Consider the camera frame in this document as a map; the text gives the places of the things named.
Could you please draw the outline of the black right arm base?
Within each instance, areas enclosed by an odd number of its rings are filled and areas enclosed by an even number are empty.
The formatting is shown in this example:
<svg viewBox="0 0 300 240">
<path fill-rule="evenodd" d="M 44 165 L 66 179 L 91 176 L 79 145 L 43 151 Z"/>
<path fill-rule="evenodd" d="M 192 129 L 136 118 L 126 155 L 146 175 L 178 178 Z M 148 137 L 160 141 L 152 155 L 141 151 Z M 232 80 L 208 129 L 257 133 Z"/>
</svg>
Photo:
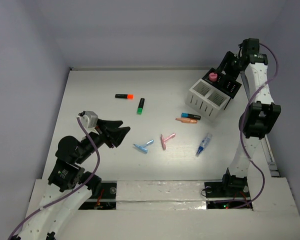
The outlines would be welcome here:
<svg viewBox="0 0 300 240">
<path fill-rule="evenodd" d="M 222 181 L 205 182 L 203 191 L 208 199 L 242 197 L 242 193 L 250 197 L 247 177 L 240 178 L 229 174 L 224 174 Z"/>
</svg>

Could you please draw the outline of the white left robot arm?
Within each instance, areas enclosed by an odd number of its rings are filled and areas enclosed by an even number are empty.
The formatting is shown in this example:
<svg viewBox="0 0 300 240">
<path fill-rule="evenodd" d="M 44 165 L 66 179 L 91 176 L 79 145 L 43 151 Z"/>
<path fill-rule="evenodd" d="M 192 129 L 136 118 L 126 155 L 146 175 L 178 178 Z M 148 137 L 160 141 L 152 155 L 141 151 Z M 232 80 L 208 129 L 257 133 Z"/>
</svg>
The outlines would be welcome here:
<svg viewBox="0 0 300 240">
<path fill-rule="evenodd" d="M 102 120 L 92 111 L 76 117 L 85 137 L 63 137 L 55 153 L 56 162 L 37 210 L 29 214 L 8 237 L 10 240 L 57 240 L 71 218 L 89 198 L 102 195 L 102 179 L 96 175 L 99 148 L 117 148 L 130 127 L 121 120 Z"/>
</svg>

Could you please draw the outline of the pink folding marker pen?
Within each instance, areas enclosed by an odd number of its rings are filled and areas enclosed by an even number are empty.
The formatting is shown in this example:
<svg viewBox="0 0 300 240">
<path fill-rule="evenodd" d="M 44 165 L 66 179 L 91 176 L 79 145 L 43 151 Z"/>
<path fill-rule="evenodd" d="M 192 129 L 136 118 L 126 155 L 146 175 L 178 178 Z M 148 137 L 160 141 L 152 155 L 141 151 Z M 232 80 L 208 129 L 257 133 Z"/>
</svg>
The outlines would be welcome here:
<svg viewBox="0 0 300 240">
<path fill-rule="evenodd" d="M 168 137 L 164 137 L 162 134 L 160 135 L 160 142 L 161 142 L 161 146 L 162 149 L 165 151 L 167 148 L 167 142 L 171 139 L 173 139 L 176 136 L 176 133 L 172 133 L 171 135 L 169 135 Z"/>
</svg>

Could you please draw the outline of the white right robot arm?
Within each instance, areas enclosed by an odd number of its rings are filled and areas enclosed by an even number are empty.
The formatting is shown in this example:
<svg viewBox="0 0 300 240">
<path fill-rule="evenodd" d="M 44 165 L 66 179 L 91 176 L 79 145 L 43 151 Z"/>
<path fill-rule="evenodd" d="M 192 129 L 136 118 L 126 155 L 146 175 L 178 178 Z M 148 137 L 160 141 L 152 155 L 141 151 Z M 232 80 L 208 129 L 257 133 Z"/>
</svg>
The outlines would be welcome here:
<svg viewBox="0 0 300 240">
<path fill-rule="evenodd" d="M 227 52 L 216 69 L 217 74 L 246 81 L 247 106 L 239 119 L 240 142 L 234 159 L 226 169 L 217 192 L 230 197 L 244 190 L 248 182 L 248 169 L 253 163 L 254 152 L 261 140 L 272 130 L 281 106 L 275 104 L 268 78 L 268 57 L 260 53 L 257 38 L 248 38 L 239 45 L 239 53 Z"/>
</svg>

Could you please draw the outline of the blue folding marker pen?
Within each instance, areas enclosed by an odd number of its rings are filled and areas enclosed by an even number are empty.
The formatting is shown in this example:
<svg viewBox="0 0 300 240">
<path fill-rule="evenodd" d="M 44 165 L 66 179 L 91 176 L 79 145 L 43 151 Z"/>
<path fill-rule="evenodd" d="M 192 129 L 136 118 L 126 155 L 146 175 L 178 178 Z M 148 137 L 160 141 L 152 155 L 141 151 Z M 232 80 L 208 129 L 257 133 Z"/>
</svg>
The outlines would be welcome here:
<svg viewBox="0 0 300 240">
<path fill-rule="evenodd" d="M 142 153 L 147 154 L 147 153 L 148 153 L 147 147 L 148 147 L 149 145 L 152 145 L 153 143 L 154 143 L 154 140 L 152 139 L 152 140 L 146 142 L 146 143 L 143 144 L 143 145 L 134 144 L 133 146 L 134 146 L 135 148 L 137 148 L 139 151 L 141 151 Z"/>
</svg>

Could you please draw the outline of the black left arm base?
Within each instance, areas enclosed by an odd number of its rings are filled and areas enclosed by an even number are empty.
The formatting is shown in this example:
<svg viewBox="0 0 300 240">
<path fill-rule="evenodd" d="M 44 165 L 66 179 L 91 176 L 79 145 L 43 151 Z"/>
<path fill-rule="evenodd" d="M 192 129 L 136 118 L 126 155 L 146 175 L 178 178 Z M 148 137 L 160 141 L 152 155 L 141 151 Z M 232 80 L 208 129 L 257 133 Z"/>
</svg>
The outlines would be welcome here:
<svg viewBox="0 0 300 240">
<path fill-rule="evenodd" d="M 117 208 L 116 196 L 117 182 L 103 181 L 100 193 L 86 200 L 79 210 L 115 210 Z"/>
</svg>

